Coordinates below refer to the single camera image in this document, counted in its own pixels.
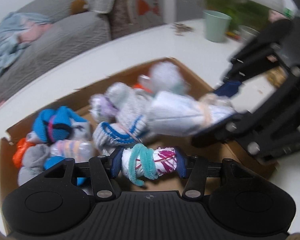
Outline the blue white sock bundle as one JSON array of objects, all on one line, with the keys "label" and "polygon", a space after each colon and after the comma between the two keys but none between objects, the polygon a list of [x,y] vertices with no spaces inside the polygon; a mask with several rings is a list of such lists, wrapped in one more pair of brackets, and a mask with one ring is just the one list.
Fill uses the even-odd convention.
[{"label": "blue white sock bundle", "polygon": [[32,133],[50,145],[65,139],[91,139],[89,121],[66,106],[42,110],[34,120]]},{"label": "blue white sock bundle", "polygon": [[[65,157],[62,156],[53,156],[48,158],[43,165],[44,170],[48,170],[49,168],[57,165],[61,161],[63,161]],[[54,170],[54,174],[52,178],[62,178],[66,171],[66,165],[61,165],[57,169]],[[77,178],[77,186],[81,186],[86,181],[86,178]]]}]

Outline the bubble wrap teal-tie bundle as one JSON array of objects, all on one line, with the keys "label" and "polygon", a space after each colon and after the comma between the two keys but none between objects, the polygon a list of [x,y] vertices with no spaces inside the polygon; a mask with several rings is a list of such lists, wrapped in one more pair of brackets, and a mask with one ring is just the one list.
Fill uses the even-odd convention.
[{"label": "bubble wrap teal-tie bundle", "polygon": [[153,94],[160,91],[168,91],[178,95],[186,95],[189,85],[179,71],[179,67],[170,61],[155,63],[148,75],[138,77],[138,85]]}]

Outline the light blue blanket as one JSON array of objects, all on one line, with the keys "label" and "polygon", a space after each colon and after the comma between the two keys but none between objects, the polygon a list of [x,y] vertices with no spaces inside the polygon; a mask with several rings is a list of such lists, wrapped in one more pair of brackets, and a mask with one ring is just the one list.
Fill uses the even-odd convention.
[{"label": "light blue blanket", "polygon": [[17,35],[33,24],[52,24],[45,15],[35,12],[11,12],[0,23],[0,76],[32,42],[19,44]]}]

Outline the white purple-band sock bundle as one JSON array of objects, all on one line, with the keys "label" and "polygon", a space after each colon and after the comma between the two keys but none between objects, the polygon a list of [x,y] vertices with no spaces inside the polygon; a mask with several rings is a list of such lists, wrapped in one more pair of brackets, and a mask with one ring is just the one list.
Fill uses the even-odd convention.
[{"label": "white purple-band sock bundle", "polygon": [[103,94],[94,94],[89,99],[90,115],[95,122],[111,122],[114,120],[118,109]]}]

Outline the glass fish tank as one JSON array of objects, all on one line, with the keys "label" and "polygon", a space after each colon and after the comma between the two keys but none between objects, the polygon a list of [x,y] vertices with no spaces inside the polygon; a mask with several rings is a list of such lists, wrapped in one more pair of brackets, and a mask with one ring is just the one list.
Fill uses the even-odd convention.
[{"label": "glass fish tank", "polygon": [[232,33],[242,25],[257,31],[264,29],[270,22],[271,10],[292,17],[284,0],[205,0],[205,8],[230,16],[228,31]]}]

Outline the pink clothing on sofa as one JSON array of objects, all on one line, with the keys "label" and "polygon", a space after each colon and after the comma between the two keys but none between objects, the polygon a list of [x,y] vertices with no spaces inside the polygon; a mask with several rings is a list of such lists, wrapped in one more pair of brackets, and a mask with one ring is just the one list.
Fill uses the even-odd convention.
[{"label": "pink clothing on sofa", "polygon": [[33,42],[33,41],[37,40],[38,38],[40,38],[49,29],[51,29],[52,26],[53,26],[53,24],[50,24],[50,23],[42,24],[42,25],[33,23],[30,26],[30,28],[20,32],[17,35],[17,40],[18,40],[19,44]]}]

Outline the grey sofa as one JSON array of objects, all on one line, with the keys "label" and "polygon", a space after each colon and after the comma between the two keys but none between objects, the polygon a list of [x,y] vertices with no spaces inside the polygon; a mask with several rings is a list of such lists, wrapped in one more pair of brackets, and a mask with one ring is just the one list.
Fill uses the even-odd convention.
[{"label": "grey sofa", "polygon": [[53,26],[32,42],[0,76],[0,106],[26,85],[65,61],[130,33],[127,0],[115,0],[112,11],[71,15],[74,0],[35,0],[16,12],[47,16]]}]

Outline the mint green cup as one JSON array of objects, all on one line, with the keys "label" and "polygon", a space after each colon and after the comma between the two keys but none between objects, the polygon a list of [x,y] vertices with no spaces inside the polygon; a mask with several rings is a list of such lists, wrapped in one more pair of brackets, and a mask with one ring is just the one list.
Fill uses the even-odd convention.
[{"label": "mint green cup", "polygon": [[223,42],[232,18],[219,11],[204,10],[205,38],[211,42]]}]

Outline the white teal-tie sock bundle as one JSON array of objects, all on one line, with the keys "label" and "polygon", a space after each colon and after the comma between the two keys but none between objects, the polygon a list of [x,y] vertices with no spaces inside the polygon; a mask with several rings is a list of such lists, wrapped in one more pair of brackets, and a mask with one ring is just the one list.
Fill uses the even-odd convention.
[{"label": "white teal-tie sock bundle", "polygon": [[122,152],[121,173],[139,187],[145,184],[141,177],[156,180],[176,169],[177,151],[172,147],[154,150],[143,144],[136,144],[132,148],[125,148]]}]

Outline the orange plastic bundle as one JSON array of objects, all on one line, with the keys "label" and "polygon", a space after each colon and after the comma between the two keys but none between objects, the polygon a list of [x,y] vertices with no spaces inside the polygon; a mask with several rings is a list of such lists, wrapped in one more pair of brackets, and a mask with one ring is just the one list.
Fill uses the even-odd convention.
[{"label": "orange plastic bundle", "polygon": [[18,141],[16,145],[16,152],[12,157],[13,164],[16,168],[20,168],[22,166],[23,155],[26,150],[32,146],[34,146],[34,144],[28,142],[26,138],[22,138]]},{"label": "orange plastic bundle", "polygon": [[150,89],[142,86],[139,83],[135,84],[132,88],[134,90],[135,95],[139,98],[141,98],[141,97],[153,98],[154,97],[154,93]]}]

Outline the clear plastic cup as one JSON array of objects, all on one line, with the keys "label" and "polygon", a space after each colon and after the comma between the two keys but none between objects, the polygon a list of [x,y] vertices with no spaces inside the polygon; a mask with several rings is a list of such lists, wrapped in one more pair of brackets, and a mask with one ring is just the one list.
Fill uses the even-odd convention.
[{"label": "clear plastic cup", "polygon": [[245,44],[252,40],[254,37],[256,37],[259,34],[259,32],[251,27],[240,25],[239,26],[239,37],[240,42],[242,44]]}]

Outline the pastel striped bundle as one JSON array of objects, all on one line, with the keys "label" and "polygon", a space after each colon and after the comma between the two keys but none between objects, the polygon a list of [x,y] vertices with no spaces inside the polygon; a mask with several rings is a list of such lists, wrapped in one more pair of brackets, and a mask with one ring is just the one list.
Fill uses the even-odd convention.
[{"label": "pastel striped bundle", "polygon": [[76,163],[89,161],[95,156],[95,148],[90,141],[59,140],[50,147],[51,156],[73,158]]}]

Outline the large white knit sock bundle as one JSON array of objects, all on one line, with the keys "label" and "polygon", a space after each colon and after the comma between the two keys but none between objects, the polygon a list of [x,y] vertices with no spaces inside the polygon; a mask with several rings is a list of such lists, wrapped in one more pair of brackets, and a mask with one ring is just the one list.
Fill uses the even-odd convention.
[{"label": "large white knit sock bundle", "polygon": [[139,98],[132,87],[116,82],[105,96],[118,109],[114,122],[101,122],[93,133],[95,148],[103,155],[111,155],[115,148],[129,148],[137,143],[147,144],[157,136],[147,126],[146,112],[153,98]]}]

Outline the grey sock bundle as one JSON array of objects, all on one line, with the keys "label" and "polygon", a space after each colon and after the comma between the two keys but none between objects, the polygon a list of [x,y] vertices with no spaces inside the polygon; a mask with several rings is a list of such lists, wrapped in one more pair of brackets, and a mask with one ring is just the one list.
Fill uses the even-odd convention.
[{"label": "grey sock bundle", "polygon": [[37,144],[28,148],[23,155],[17,184],[19,186],[33,179],[44,171],[44,163],[50,157],[50,147],[46,144]]}]

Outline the white ribbed sock bundle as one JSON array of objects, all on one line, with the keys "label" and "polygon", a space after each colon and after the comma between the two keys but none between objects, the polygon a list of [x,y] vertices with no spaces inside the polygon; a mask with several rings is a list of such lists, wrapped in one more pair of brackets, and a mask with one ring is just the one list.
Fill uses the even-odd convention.
[{"label": "white ribbed sock bundle", "polygon": [[199,100],[167,91],[159,92],[146,113],[147,126],[160,135],[187,137],[236,114],[226,96],[207,93]]}]

